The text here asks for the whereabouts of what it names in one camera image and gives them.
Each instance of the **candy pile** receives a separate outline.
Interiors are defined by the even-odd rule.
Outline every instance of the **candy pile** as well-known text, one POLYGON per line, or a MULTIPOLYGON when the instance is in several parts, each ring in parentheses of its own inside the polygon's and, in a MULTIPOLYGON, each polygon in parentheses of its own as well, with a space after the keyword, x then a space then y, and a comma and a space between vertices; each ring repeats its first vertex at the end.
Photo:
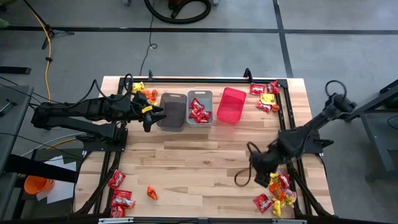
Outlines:
POLYGON ((296 192, 289 190, 289 187, 288 174, 271 173, 268 189, 274 198, 269 199, 265 194, 261 194, 253 199, 253 202, 261 213, 272 207, 273 214, 282 218, 282 208, 286 205, 294 207, 294 202, 297 199, 296 192))
POLYGON ((272 199, 275 202, 272 212, 282 218, 282 208, 286 205, 293 208, 297 194, 289 190, 290 182, 288 174, 271 173, 269 183, 269 191, 275 196, 272 199))
POLYGON ((192 112, 189 114, 190 119, 194 119, 199 124, 209 123, 211 111, 205 111, 205 105, 201 104, 198 99, 194 98, 189 106, 192 112))
POLYGON ((132 84, 132 92, 136 93, 137 91, 140 91, 141 93, 145 94, 145 96, 149 100, 149 102, 152 105, 157 106, 157 103, 155 102, 156 95, 157 95, 156 90, 152 90, 152 92, 149 90, 146 90, 143 82, 133 83, 132 84))
MULTIPOLYGON (((119 190, 119 187, 126 175, 115 170, 112 178, 108 182, 108 186, 113 189, 113 196, 111 201, 111 218, 123 218, 125 216, 125 209, 132 209, 136 205, 136 201, 131 199, 132 192, 128 190, 119 190)), ((157 200, 155 189, 148 187, 147 195, 157 200)))
POLYGON ((252 83, 250 87, 250 94, 261 96, 260 100, 256 104, 256 108, 259 108, 260 110, 263 110, 267 113, 269 113, 270 111, 278 112, 279 106, 276 104, 275 101, 275 94, 278 93, 279 93, 279 88, 277 80, 270 82, 267 85, 267 88, 265 85, 260 85, 255 83, 252 83))

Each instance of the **orange bucket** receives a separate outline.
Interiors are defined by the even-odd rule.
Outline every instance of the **orange bucket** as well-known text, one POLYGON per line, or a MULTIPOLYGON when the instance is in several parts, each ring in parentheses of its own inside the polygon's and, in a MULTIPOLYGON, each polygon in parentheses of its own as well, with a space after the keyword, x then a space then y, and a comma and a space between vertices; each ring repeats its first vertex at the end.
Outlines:
POLYGON ((54 187, 55 181, 43 177, 28 176, 25 180, 26 193, 35 195, 40 192, 48 192, 54 187))

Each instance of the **yellow candy wrapper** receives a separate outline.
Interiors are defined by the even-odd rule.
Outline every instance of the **yellow candy wrapper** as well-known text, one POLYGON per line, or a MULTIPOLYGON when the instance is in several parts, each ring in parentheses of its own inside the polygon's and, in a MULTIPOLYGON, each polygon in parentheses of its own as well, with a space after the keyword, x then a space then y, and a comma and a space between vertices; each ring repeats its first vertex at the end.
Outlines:
POLYGON ((132 92, 133 93, 136 93, 137 91, 144 91, 144 90, 145 90, 145 86, 144 86, 143 82, 132 84, 132 92))
POLYGON ((269 185, 273 183, 279 183, 279 173, 270 173, 269 174, 269 185))
POLYGON ((294 202, 297 200, 297 193, 293 192, 293 191, 291 191, 289 189, 285 189, 284 192, 286 194, 285 199, 283 201, 284 206, 286 204, 286 205, 294 208, 294 202))
POLYGON ((261 95, 261 103, 267 105, 274 105, 276 104, 275 95, 271 93, 264 93, 261 95))
POLYGON ((272 212, 279 218, 282 218, 282 207, 280 206, 280 200, 272 199, 275 203, 272 206, 272 212))

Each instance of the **black hose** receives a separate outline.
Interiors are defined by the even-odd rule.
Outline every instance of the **black hose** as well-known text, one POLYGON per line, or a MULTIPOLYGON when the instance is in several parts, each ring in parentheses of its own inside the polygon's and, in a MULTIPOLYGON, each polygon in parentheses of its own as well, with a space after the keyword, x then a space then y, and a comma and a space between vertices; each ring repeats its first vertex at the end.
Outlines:
POLYGON ((166 23, 169 23, 169 24, 191 24, 191 23, 194 23, 194 22, 198 22, 198 21, 204 19, 211 11, 211 3, 209 2, 209 0, 183 0, 173 10, 171 18, 168 18, 168 17, 160 15, 157 11, 155 11, 155 9, 150 4, 149 0, 144 0, 144 2, 145 2, 145 5, 147 6, 149 12, 152 13, 152 15, 154 15, 159 20, 161 20, 163 22, 166 22, 166 23), (176 16, 179 14, 181 9, 186 4, 191 3, 193 1, 199 1, 199 2, 202 2, 203 4, 205 4, 206 5, 206 10, 202 14, 200 14, 199 16, 195 16, 195 17, 188 18, 188 19, 176 19, 176 16))

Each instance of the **gray plastic bin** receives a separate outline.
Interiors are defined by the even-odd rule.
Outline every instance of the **gray plastic bin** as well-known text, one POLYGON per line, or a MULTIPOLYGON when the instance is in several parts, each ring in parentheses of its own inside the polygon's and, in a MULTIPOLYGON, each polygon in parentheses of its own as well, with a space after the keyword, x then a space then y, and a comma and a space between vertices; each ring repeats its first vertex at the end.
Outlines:
POLYGON ((187 123, 192 128, 209 128, 214 121, 214 112, 213 112, 213 93, 210 90, 191 90, 187 95, 187 123), (209 123, 207 124, 198 124, 194 119, 189 118, 189 114, 192 112, 192 109, 189 108, 192 100, 196 98, 198 101, 205 106, 205 111, 211 111, 211 116, 209 118, 209 123))

